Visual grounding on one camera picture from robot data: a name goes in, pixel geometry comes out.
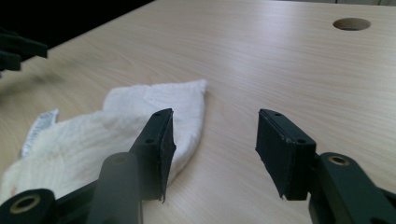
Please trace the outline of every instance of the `white cloth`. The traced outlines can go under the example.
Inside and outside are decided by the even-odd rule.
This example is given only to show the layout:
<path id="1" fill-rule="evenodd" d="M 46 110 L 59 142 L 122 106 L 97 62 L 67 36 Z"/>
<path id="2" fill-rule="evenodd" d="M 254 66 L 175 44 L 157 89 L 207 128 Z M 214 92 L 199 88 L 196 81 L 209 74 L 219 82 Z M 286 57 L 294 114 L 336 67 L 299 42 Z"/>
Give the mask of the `white cloth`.
<path id="1" fill-rule="evenodd" d="M 166 108 L 174 111 L 177 145 L 170 184 L 200 139 L 206 85 L 206 80 L 201 79 L 113 89 L 101 111 L 56 123 L 38 135 L 29 155 L 5 171 L 0 204 L 28 189 L 51 189 L 60 198 L 91 183 L 99 176 L 103 160 L 128 151 L 150 116 Z"/>

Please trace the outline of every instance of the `light wood grain surface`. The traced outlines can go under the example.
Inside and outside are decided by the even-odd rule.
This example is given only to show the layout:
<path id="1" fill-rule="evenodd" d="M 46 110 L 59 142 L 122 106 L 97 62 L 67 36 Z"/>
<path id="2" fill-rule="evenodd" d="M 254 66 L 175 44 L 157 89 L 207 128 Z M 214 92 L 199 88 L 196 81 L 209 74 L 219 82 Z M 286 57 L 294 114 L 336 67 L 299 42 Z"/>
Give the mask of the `light wood grain surface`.
<path id="1" fill-rule="evenodd" d="M 332 23 L 362 18 L 371 27 Z M 202 139 L 145 223 L 310 223 L 278 197 L 255 151 L 258 112 L 286 115 L 396 192 L 396 8 L 261 0 L 157 0 L 0 79 L 0 173 L 37 115 L 99 110 L 120 86 L 208 81 Z"/>

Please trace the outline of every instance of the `white towel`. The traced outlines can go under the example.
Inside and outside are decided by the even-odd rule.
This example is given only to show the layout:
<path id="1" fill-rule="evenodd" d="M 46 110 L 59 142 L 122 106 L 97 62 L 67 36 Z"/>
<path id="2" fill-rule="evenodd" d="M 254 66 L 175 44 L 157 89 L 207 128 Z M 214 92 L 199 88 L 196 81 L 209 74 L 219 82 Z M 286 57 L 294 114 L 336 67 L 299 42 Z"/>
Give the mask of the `white towel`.
<path id="1" fill-rule="evenodd" d="M 51 189 L 58 199 L 91 183 L 99 176 L 103 160 L 128 151 L 150 116 L 166 108 L 174 110 L 177 145 L 169 185 L 200 139 L 206 85 L 202 79 L 113 89 L 101 111 L 56 123 L 37 136 L 29 155 L 5 171 L 0 204 L 28 189 Z"/>

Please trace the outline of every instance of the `crumpled towel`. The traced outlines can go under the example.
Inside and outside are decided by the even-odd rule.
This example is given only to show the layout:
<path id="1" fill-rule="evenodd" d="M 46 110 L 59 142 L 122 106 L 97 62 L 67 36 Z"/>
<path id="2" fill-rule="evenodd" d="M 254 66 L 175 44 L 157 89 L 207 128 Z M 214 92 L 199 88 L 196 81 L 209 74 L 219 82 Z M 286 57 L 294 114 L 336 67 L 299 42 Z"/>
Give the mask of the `crumpled towel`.
<path id="1" fill-rule="evenodd" d="M 51 189 L 58 199 L 91 183 L 98 178 L 104 159 L 128 151 L 150 116 L 166 108 L 174 110 L 177 145 L 169 185 L 200 139 L 206 86 L 201 79 L 111 90 L 101 111 L 56 123 L 37 136 L 29 155 L 5 171 L 0 204 L 28 189 Z"/>

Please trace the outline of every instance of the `wooden table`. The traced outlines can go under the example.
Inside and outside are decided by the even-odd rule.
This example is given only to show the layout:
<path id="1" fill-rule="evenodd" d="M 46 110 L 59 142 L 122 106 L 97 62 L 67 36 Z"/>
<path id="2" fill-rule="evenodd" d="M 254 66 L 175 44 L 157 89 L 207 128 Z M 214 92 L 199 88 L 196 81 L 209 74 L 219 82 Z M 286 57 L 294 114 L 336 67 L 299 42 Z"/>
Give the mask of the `wooden table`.
<path id="1" fill-rule="evenodd" d="M 361 31 L 332 26 L 342 18 Z M 0 80 L 0 172 L 37 115 L 99 110 L 120 86 L 208 81 L 196 153 L 145 223 L 310 223 L 278 197 L 255 151 L 260 108 L 286 115 L 396 192 L 396 8 L 260 0 L 157 0 Z"/>

